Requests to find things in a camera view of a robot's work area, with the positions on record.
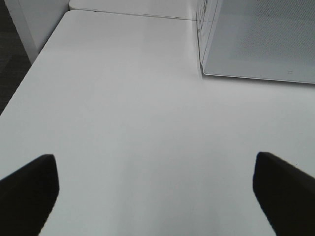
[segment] white cabinet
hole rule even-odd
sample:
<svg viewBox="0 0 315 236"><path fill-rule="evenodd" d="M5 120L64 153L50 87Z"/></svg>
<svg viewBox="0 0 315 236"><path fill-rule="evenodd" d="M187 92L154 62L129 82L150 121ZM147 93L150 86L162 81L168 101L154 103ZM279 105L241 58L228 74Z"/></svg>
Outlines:
<svg viewBox="0 0 315 236"><path fill-rule="evenodd" d="M203 73L315 83L313 0L200 0Z"/></svg>

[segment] dark carpet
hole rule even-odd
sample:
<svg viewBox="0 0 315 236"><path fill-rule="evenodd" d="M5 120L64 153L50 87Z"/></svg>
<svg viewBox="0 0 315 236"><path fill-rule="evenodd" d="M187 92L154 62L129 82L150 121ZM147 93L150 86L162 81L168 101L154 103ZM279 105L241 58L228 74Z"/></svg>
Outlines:
<svg viewBox="0 0 315 236"><path fill-rule="evenodd" d="M0 0L0 115L31 67L4 0Z"/></svg>

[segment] white table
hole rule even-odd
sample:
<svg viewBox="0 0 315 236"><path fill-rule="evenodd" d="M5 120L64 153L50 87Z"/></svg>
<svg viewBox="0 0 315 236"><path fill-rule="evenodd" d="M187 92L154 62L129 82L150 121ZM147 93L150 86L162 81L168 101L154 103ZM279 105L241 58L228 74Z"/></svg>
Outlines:
<svg viewBox="0 0 315 236"><path fill-rule="evenodd" d="M269 151L315 174L314 86L202 77L194 21L66 13L0 116L0 178L56 156L43 236L274 236Z"/></svg>
<svg viewBox="0 0 315 236"><path fill-rule="evenodd" d="M70 0L71 10L196 20L197 0Z"/></svg>

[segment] perforated metal panel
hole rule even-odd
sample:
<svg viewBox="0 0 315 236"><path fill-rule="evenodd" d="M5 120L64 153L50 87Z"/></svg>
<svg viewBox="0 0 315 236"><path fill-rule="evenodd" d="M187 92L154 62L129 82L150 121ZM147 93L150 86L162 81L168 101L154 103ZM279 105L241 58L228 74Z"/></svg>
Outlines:
<svg viewBox="0 0 315 236"><path fill-rule="evenodd" d="M315 1L219 0L200 50L205 74L315 83Z"/></svg>

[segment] white partition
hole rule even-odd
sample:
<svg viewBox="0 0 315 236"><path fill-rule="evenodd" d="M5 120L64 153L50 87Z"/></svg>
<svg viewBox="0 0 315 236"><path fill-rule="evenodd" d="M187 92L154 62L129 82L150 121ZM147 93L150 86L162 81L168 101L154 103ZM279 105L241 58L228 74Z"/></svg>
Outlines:
<svg viewBox="0 0 315 236"><path fill-rule="evenodd" d="M4 0L33 63L65 12L69 0Z"/></svg>

